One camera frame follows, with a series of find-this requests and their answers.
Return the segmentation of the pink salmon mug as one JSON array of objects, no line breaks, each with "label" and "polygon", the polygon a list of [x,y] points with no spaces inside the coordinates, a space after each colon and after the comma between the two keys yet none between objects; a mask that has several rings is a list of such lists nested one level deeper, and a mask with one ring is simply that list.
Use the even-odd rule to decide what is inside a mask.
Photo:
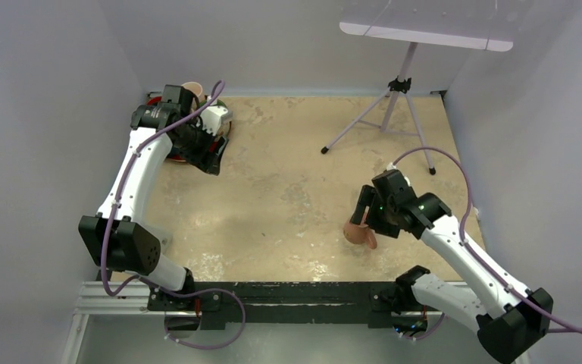
[{"label": "pink salmon mug", "polygon": [[368,212],[363,214],[361,224],[353,224],[347,220],[343,225],[343,236],[347,241],[355,245],[366,245],[370,249],[377,248],[377,238],[374,231],[365,223]]}]

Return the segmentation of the white pinkish mug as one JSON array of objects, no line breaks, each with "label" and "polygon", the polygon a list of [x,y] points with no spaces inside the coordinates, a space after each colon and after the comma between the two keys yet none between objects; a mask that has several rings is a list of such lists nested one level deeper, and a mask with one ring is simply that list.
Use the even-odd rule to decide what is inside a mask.
[{"label": "white pinkish mug", "polygon": [[200,83],[195,82],[195,81],[189,81],[189,82],[182,83],[181,86],[183,88],[191,91],[192,93],[194,93],[200,102],[206,100],[203,86]]}]

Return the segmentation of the cream mug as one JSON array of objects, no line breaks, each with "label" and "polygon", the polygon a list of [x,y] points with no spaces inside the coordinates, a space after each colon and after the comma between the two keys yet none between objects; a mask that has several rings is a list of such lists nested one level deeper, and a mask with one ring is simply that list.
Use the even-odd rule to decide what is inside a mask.
[{"label": "cream mug", "polygon": [[217,100],[213,106],[221,108],[221,126],[218,130],[218,136],[228,137],[232,128],[233,112],[227,107],[222,100]]}]

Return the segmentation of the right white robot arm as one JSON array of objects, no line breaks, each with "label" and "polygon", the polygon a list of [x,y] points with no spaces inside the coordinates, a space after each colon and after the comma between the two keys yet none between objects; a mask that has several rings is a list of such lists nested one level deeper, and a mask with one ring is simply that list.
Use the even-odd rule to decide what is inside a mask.
[{"label": "right white robot arm", "polygon": [[400,171],[388,169],[362,187],[350,222],[367,227],[368,237],[412,235],[442,256],[468,286],[463,290],[416,265],[395,280],[389,297],[395,312],[436,308],[473,331],[500,363],[514,363],[549,333],[544,313],[553,309],[552,296],[510,275],[467,235],[438,196],[418,196]]}]

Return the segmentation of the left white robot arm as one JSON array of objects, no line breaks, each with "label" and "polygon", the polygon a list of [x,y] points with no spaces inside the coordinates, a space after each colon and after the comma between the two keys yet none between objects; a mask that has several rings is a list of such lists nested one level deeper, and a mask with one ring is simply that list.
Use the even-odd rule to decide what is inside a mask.
[{"label": "left white robot arm", "polygon": [[172,233],[146,223],[145,209],[172,152],[206,174],[219,175],[229,142],[222,129],[233,118],[232,111],[217,102],[225,85],[216,82],[204,104],[193,91],[166,85],[158,103],[134,111],[126,154],[111,190],[97,212],[84,215],[78,224],[106,294],[114,297],[128,284],[111,289],[108,274],[117,271],[164,291],[175,309],[188,309],[195,302],[192,272],[162,252]]}]

